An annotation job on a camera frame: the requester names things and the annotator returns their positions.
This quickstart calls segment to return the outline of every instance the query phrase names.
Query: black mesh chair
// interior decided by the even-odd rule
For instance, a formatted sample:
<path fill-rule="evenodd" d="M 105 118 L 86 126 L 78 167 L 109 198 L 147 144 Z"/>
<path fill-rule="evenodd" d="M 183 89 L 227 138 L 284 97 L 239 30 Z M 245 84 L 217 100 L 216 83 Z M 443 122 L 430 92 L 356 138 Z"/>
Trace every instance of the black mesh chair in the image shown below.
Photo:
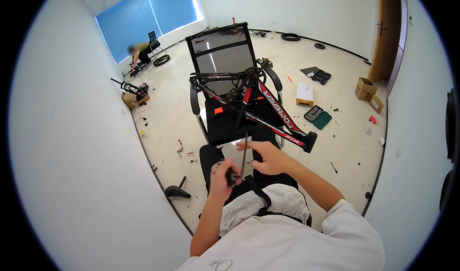
<path fill-rule="evenodd" d="M 250 67 L 261 64 L 260 59 L 254 55 L 251 37 L 247 29 L 247 23 L 225 26 L 209 31 L 197 33 L 186 38 L 192 57 L 195 71 L 198 73 L 222 73 L 242 72 Z M 271 78 L 275 85 L 278 101 L 282 104 L 281 81 L 271 67 L 265 67 L 264 71 Z M 232 81 L 209 82 L 208 87 L 218 95 L 225 95 L 234 88 Z M 200 116 L 197 89 L 190 85 L 190 102 L 192 111 L 198 119 L 201 130 L 212 146 L 222 145 L 245 137 L 248 132 L 251 136 L 256 122 L 243 119 L 236 128 L 237 116 L 229 113 L 222 113 L 215 116 L 215 109 L 222 107 L 222 103 L 203 93 L 205 97 L 207 127 Z M 250 99 L 257 99 L 262 96 L 260 90 L 253 89 Z M 253 113 L 262 116 L 268 123 L 278 128 L 283 128 L 283 121 L 273 110 L 273 107 L 266 100 L 258 101 Z"/>
<path fill-rule="evenodd" d="M 160 47 L 160 43 L 158 42 L 156 38 L 155 31 L 149 32 L 149 41 L 150 41 L 150 50 L 153 53 L 153 56 L 150 58 L 153 58 L 153 57 L 155 58 L 155 60 L 153 61 L 153 65 L 158 67 L 168 62 L 170 60 L 170 56 L 167 54 L 165 49 Z M 160 56 L 160 52 L 162 51 L 165 52 L 165 55 Z"/>

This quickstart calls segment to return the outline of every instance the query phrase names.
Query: window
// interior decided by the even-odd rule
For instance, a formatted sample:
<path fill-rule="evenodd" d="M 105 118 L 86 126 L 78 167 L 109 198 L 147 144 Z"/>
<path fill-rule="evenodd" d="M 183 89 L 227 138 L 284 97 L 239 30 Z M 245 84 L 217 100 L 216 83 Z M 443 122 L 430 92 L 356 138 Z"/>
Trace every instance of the window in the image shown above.
<path fill-rule="evenodd" d="M 128 56 L 129 45 L 149 41 L 149 32 L 161 35 L 149 0 L 123 0 L 96 18 L 117 62 Z"/>
<path fill-rule="evenodd" d="M 150 0 L 150 2 L 163 34 L 197 20 L 192 0 Z"/>
<path fill-rule="evenodd" d="M 149 41 L 148 33 L 160 36 L 202 20 L 196 0 L 122 0 L 96 20 L 116 62 L 127 56 L 131 44 Z"/>

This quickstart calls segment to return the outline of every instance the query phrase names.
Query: cardboard box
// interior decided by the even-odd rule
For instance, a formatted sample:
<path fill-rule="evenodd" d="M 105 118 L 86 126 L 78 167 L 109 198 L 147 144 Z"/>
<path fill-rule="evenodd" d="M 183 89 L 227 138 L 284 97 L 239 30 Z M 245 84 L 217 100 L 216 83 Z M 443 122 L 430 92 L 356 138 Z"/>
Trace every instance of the cardboard box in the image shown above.
<path fill-rule="evenodd" d="M 295 104 L 305 103 L 313 107 L 313 84 L 299 82 L 297 84 L 297 95 Z"/>
<path fill-rule="evenodd" d="M 355 94 L 359 100 L 370 101 L 372 95 L 377 92 L 377 87 L 372 85 L 372 81 L 360 77 L 356 86 Z"/>
<path fill-rule="evenodd" d="M 147 94 L 146 97 L 144 97 L 144 98 L 142 98 L 141 100 L 138 101 L 138 105 L 141 106 L 141 105 L 143 105 L 144 103 L 146 103 L 149 100 L 150 100 L 150 95 Z"/>
<path fill-rule="evenodd" d="M 377 114 L 380 114 L 384 107 L 383 102 L 375 94 L 372 95 L 369 105 L 377 112 Z"/>
<path fill-rule="evenodd" d="M 123 92 L 121 94 L 121 99 L 126 104 L 128 104 L 128 103 L 136 103 L 137 102 L 136 95 L 134 95 L 132 93 L 124 93 Z"/>

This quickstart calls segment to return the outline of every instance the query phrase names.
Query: red and black bicycle frame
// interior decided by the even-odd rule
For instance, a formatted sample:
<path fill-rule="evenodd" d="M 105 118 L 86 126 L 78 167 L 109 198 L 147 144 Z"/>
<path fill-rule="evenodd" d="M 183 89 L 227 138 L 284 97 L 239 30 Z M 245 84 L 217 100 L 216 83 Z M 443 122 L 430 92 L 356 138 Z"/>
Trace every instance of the red and black bicycle frame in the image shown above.
<path fill-rule="evenodd" d="M 298 147 L 301 147 L 305 152 L 307 153 L 311 152 L 311 149 L 313 148 L 313 145 L 315 144 L 317 134 L 311 131 L 308 134 L 305 134 L 305 132 L 303 132 L 300 128 L 298 128 L 296 124 L 292 121 L 288 113 L 284 110 L 282 105 L 276 100 L 276 98 L 268 90 L 265 84 L 263 84 L 262 81 L 258 79 L 257 77 L 250 78 L 250 77 L 245 76 L 242 73 L 216 73 L 216 74 L 192 73 L 191 75 L 195 75 L 194 77 L 190 78 L 190 83 L 193 84 L 195 88 L 202 90 L 203 92 L 208 94 L 210 97 L 218 100 L 220 103 L 225 104 L 227 107 L 230 107 L 233 111 L 239 113 L 238 119 L 244 117 L 254 122 L 262 123 L 268 126 L 271 130 L 273 130 L 275 134 L 296 144 Z M 229 76 L 229 78 L 218 78 L 215 80 L 209 79 L 209 77 L 215 77 L 215 76 Z M 236 80 L 236 79 L 243 79 L 243 82 L 236 90 L 237 92 L 238 91 L 241 92 L 242 88 L 246 86 L 246 90 L 243 95 L 243 104 L 241 105 L 241 110 L 238 110 L 238 108 L 233 106 L 232 101 L 223 99 L 219 95 L 215 94 L 212 90 L 206 87 L 206 83 L 205 83 L 206 81 L 211 82 L 211 81 L 218 81 L 218 80 L 220 81 L 220 80 Z M 275 112 L 281 118 L 281 120 L 283 121 L 283 124 L 291 132 L 291 134 L 288 132 L 285 132 L 282 129 L 279 129 L 276 126 L 273 126 L 267 123 L 265 120 L 256 116 L 255 114 L 246 111 L 245 108 L 249 103 L 249 98 L 251 96 L 251 92 L 253 88 L 258 88 L 260 90 L 264 98 L 267 100 L 267 102 L 270 103 L 270 105 L 273 107 Z"/>

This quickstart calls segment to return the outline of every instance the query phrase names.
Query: black tire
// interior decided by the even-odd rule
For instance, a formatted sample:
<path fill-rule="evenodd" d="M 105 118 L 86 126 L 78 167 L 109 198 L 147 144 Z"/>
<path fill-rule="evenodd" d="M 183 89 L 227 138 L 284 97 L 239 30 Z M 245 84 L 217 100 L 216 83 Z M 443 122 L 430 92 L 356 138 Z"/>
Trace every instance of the black tire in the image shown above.
<path fill-rule="evenodd" d="M 170 61 L 170 59 L 171 59 L 171 57 L 168 54 L 163 55 L 162 57 L 160 57 L 157 60 L 153 61 L 153 65 L 155 65 L 155 67 L 161 66 L 161 65 L 165 64 L 166 62 Z"/>
<path fill-rule="evenodd" d="M 294 33 L 281 34 L 281 38 L 286 41 L 300 41 L 300 36 Z"/>
<path fill-rule="evenodd" d="M 326 47 L 321 43 L 315 43 L 315 47 L 318 49 L 325 49 Z"/>

